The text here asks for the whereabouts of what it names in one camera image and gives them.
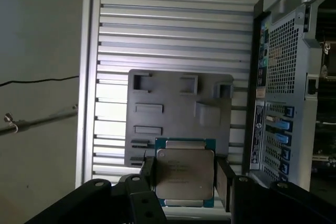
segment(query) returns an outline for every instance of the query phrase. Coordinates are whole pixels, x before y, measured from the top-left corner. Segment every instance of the gray plastic tray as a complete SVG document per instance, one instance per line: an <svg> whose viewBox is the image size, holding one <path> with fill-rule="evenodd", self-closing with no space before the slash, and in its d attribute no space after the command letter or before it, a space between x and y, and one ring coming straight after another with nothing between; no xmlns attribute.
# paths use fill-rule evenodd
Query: gray plastic tray
<svg viewBox="0 0 336 224"><path fill-rule="evenodd" d="M157 137L213 138L227 155L233 77L228 74L131 70L125 164L154 156Z"/></svg>

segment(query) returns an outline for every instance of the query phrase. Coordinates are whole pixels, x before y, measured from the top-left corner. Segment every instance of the white wall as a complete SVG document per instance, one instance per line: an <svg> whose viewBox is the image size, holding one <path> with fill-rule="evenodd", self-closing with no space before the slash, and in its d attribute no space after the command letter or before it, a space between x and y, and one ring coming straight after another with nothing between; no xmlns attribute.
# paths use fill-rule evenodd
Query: white wall
<svg viewBox="0 0 336 224"><path fill-rule="evenodd" d="M82 0L0 4L0 83L78 74ZM0 119L37 119L77 100L78 80L11 84L0 88ZM74 189L76 125L72 118L0 136L0 223L22 223Z"/></svg>

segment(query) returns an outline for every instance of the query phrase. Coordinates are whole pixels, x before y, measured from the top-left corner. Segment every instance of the metal hook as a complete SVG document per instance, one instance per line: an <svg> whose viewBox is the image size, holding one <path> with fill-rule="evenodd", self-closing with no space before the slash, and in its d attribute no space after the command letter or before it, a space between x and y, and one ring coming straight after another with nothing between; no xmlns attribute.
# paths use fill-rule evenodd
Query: metal hook
<svg viewBox="0 0 336 224"><path fill-rule="evenodd" d="M13 115L11 113L6 113L5 114L4 121L6 123L8 123L9 126L14 126L15 127L15 132L14 133L17 133L19 131L19 127L16 125L16 123L13 119Z"/></svg>

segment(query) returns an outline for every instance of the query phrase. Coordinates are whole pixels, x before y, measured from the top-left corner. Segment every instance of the black cable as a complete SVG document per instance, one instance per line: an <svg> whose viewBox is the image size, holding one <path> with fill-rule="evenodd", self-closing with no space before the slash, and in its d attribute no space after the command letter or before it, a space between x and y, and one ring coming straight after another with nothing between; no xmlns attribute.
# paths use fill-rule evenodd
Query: black cable
<svg viewBox="0 0 336 224"><path fill-rule="evenodd" d="M46 81L66 81L66 80L75 79L78 77L79 76L70 76L70 77L62 78L62 79L43 79L43 80L36 80L36 81L7 81L4 83L1 83L0 87L6 86L12 83L29 84L29 83L39 83L39 82L46 82Z"/></svg>

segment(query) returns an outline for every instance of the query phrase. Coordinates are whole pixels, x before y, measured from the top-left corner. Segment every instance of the metal rod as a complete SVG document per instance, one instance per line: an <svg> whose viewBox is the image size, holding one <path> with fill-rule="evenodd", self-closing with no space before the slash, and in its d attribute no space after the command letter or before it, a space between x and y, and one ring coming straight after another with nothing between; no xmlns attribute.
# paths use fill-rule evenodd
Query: metal rod
<svg viewBox="0 0 336 224"><path fill-rule="evenodd" d="M71 111L71 112L67 112L67 113L59 113L56 115L51 115L48 116L46 118L42 118L42 119L37 119L34 121L18 121L18 122L14 122L17 127L18 127L18 131L17 132L21 132L21 131L25 131L31 127L38 127L44 124L48 124L48 123L53 123L53 122L57 122L57 121L61 121L67 118L72 118L74 116L77 115L77 111ZM6 128L2 128L0 129L0 136L2 135L6 135L6 134L10 134L10 133L15 133L17 130L17 128L15 126L9 126Z"/></svg>

